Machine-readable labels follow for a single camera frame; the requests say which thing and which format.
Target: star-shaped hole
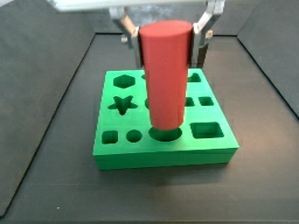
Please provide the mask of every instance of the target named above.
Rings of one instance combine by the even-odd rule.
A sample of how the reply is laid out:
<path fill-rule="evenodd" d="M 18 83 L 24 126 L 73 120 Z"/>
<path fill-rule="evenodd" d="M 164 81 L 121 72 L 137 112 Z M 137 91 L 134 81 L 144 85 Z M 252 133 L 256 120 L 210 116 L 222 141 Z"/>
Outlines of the star-shaped hole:
<path fill-rule="evenodd" d="M 117 109 L 118 114 L 122 116 L 128 109 L 136 109 L 136 105 L 132 103 L 133 96 L 129 95 L 126 98 L 113 97 L 114 103 L 109 105 L 108 109 Z"/>

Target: square hole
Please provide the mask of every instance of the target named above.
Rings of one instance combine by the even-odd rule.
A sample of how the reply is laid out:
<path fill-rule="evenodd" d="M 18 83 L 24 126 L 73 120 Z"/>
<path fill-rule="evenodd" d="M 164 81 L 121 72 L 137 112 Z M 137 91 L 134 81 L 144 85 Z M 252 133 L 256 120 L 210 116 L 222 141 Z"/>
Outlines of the square hole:
<path fill-rule="evenodd" d="M 200 100 L 201 106 L 212 106 L 213 105 L 213 102 L 208 96 L 198 97 L 198 100 Z"/>
<path fill-rule="evenodd" d="M 190 97 L 185 97 L 184 107 L 193 107 L 193 101 Z"/>
<path fill-rule="evenodd" d="M 190 123 L 190 133 L 193 138 L 224 137 L 220 125 L 216 122 Z"/>
<path fill-rule="evenodd" d="M 102 144 L 114 144 L 117 142 L 117 132 L 114 130 L 104 131 L 101 134 Z"/>

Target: green shape sorter block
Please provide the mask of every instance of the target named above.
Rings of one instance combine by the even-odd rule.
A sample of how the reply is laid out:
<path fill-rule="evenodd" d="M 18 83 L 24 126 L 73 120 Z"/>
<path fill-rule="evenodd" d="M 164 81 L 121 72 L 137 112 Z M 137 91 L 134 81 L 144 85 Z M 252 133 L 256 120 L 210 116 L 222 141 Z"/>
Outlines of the green shape sorter block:
<path fill-rule="evenodd" d="M 144 70 L 108 71 L 102 89 L 93 157 L 100 170 L 226 163 L 238 148 L 209 83 L 188 71 L 181 136 L 150 138 Z"/>

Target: shape hole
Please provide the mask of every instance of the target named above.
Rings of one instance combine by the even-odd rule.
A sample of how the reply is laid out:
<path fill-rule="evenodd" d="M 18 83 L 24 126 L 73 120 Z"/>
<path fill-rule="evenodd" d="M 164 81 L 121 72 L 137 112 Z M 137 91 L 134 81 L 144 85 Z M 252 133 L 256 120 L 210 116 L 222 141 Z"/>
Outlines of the shape hole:
<path fill-rule="evenodd" d="M 136 78 L 122 74 L 113 79 L 113 85 L 118 88 L 129 88 L 136 84 Z"/>
<path fill-rule="evenodd" d="M 190 123 L 190 133 L 193 138 L 224 137 L 220 125 L 216 122 Z"/>
<path fill-rule="evenodd" d="M 141 140 L 142 134 L 138 130 L 132 129 L 125 134 L 125 139 L 129 143 L 136 143 Z"/>
<path fill-rule="evenodd" d="M 208 96 L 198 97 L 198 100 L 200 100 L 201 106 L 212 106 L 213 105 L 213 102 Z"/>
<path fill-rule="evenodd" d="M 104 131 L 101 134 L 102 144 L 114 144 L 117 142 L 117 132 L 114 130 Z"/>
<path fill-rule="evenodd" d="M 188 78 L 188 82 L 201 82 L 201 77 L 197 73 L 193 73 L 190 77 Z"/>
<path fill-rule="evenodd" d="M 148 108 L 148 100 L 144 100 L 144 106 Z"/>
<path fill-rule="evenodd" d="M 133 96 L 129 95 L 126 98 L 113 97 L 114 103 L 109 105 L 108 109 L 117 109 L 118 114 L 122 116 L 128 109 L 136 109 L 137 106 L 132 103 Z"/>
<path fill-rule="evenodd" d="M 185 97 L 184 107 L 193 107 L 193 101 L 190 97 Z"/>
<path fill-rule="evenodd" d="M 150 128 L 148 134 L 149 137 L 156 141 L 170 142 L 181 136 L 182 131 L 180 128 L 170 130 L 158 130 L 156 128 Z"/>

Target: red cylinder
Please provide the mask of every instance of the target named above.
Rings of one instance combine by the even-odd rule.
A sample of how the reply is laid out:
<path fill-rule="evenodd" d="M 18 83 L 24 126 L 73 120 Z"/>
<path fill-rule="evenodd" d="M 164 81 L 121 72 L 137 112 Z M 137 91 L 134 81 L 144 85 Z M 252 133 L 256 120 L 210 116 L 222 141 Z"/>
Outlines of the red cylinder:
<path fill-rule="evenodd" d="M 164 20 L 140 29 L 150 123 L 158 130 L 182 124 L 192 24 Z"/>

